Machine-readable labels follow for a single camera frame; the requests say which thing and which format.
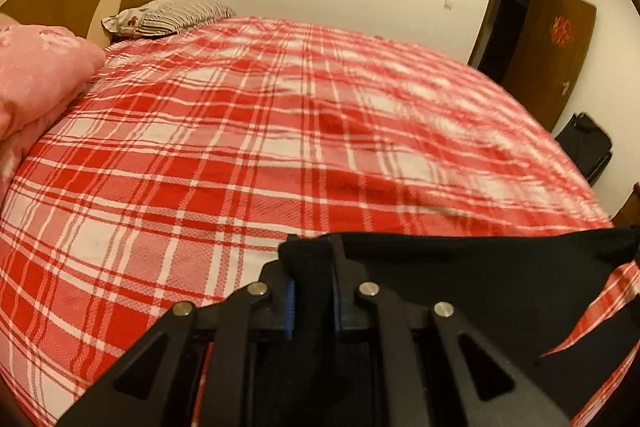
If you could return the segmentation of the red paper door decoration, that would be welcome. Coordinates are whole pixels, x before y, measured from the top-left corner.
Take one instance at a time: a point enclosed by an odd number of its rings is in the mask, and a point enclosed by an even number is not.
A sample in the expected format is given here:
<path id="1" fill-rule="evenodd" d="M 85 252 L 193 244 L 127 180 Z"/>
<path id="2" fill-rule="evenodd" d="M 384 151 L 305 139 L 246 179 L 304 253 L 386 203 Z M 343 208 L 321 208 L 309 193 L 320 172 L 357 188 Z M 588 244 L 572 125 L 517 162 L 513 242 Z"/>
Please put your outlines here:
<path id="1" fill-rule="evenodd" d="M 559 48 L 566 48 L 574 41 L 572 22 L 564 16 L 556 16 L 549 28 L 551 43 Z"/>

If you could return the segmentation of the red plaid bed sheet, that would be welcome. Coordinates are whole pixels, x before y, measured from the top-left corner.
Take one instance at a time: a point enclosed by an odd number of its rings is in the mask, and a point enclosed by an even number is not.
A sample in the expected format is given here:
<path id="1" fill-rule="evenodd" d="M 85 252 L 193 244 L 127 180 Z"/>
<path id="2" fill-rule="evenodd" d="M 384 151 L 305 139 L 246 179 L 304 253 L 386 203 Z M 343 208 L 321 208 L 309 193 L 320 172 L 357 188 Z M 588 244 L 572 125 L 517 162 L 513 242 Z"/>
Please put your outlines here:
<path id="1" fill-rule="evenodd" d="M 1 205 L 1 375 L 38 426 L 171 303 L 227 296 L 290 234 L 610 225 L 514 98 L 425 46 L 244 17 L 105 55 Z"/>

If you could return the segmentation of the pink folded quilt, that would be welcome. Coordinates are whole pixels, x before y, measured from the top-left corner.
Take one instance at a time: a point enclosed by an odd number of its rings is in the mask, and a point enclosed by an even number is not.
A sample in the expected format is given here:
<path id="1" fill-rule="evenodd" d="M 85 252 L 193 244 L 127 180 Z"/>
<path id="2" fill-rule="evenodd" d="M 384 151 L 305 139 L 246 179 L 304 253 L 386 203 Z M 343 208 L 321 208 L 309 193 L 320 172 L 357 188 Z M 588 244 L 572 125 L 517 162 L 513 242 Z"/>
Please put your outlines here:
<path id="1" fill-rule="evenodd" d="M 23 159 L 101 69 L 95 43 L 58 26 L 1 17 L 1 194 Z"/>

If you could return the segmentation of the striped grey pillow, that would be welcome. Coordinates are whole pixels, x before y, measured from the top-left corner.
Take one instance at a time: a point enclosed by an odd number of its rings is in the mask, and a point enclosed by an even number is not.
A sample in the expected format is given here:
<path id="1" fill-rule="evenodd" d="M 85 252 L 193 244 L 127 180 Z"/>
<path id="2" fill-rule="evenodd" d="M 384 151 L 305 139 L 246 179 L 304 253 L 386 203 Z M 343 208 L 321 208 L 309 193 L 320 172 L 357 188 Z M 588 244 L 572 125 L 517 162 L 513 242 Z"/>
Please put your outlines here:
<path id="1" fill-rule="evenodd" d="M 230 6 L 209 0 L 154 0 L 101 20 L 112 36 L 162 38 L 235 17 Z"/>

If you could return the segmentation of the brown wooden door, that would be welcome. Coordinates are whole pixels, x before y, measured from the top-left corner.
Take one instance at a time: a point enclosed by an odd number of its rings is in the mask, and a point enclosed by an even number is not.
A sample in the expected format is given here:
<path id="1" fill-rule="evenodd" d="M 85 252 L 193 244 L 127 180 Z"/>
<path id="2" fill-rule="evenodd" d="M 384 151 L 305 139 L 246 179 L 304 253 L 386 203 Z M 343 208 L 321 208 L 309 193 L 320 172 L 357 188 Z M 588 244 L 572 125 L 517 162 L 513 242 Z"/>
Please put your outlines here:
<path id="1" fill-rule="evenodd" d="M 559 15 L 572 22 L 574 41 L 566 48 L 550 40 L 549 28 Z M 560 119 L 582 71 L 596 15 L 597 8 L 584 0 L 530 0 L 502 87 L 548 131 Z M 561 96 L 565 81 L 570 90 Z"/>

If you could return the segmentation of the black pants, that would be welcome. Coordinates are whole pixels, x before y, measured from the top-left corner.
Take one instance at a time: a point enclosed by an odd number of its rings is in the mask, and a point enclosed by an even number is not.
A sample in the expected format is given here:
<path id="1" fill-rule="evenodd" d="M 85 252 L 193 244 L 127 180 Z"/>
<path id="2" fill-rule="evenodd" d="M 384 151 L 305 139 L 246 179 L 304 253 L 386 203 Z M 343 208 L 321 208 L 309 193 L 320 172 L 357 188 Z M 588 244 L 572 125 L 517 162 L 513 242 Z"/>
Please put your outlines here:
<path id="1" fill-rule="evenodd" d="M 638 248 L 637 228 L 614 228 L 550 237 L 292 236 L 278 253 L 302 265 L 341 251 L 408 303 L 451 303 L 575 418 L 638 343 L 639 301 L 573 347 L 560 344 Z"/>

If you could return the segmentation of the brown wooden dresser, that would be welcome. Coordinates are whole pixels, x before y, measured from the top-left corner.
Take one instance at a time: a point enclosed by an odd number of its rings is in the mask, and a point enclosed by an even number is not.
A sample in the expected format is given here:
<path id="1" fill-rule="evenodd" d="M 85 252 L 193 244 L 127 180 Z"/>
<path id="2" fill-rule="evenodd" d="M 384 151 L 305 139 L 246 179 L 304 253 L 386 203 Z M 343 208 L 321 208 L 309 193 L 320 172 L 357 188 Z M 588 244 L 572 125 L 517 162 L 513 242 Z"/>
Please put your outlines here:
<path id="1" fill-rule="evenodd" d="M 638 227 L 640 225 L 640 183 L 636 182 L 634 188 L 612 219 L 616 228 Z"/>

